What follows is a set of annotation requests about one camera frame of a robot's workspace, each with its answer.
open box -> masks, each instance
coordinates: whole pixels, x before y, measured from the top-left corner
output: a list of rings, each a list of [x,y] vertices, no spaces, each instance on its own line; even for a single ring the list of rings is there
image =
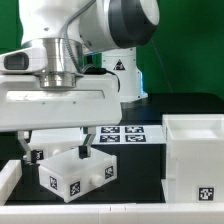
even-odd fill
[[[167,202],[224,202],[223,115],[165,115]]]

white plastic box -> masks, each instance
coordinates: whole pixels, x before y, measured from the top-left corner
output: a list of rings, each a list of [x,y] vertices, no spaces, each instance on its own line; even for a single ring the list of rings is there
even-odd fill
[[[82,145],[80,128],[34,130],[29,147],[43,160]]]
[[[117,178],[117,157],[91,148],[80,159],[78,148],[39,161],[40,184],[68,203]]]
[[[164,115],[167,202],[224,202],[223,115]]]

white bin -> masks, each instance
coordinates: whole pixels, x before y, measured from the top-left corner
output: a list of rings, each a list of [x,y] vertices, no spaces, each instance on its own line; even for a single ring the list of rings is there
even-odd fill
[[[164,115],[167,202],[224,202],[223,115]]]
[[[66,203],[117,178],[117,157],[91,148],[80,159],[78,148],[39,161],[40,184]]]

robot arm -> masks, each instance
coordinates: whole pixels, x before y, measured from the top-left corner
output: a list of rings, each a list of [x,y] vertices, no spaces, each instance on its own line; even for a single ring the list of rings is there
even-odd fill
[[[69,39],[92,52],[146,44],[159,23],[157,0],[20,0],[22,45],[35,39],[63,38],[69,17],[91,6],[69,26]]]
[[[104,52],[146,44],[158,23],[156,0],[98,0],[81,16],[79,32],[91,51]]]

green wall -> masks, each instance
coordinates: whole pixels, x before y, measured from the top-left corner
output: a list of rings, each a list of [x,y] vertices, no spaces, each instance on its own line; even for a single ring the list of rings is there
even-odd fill
[[[3,53],[19,48],[22,28],[17,0],[0,1]],[[159,5],[154,46],[150,42],[137,53],[145,90],[170,92],[166,75],[174,92],[214,93],[224,99],[224,1],[159,0]]]

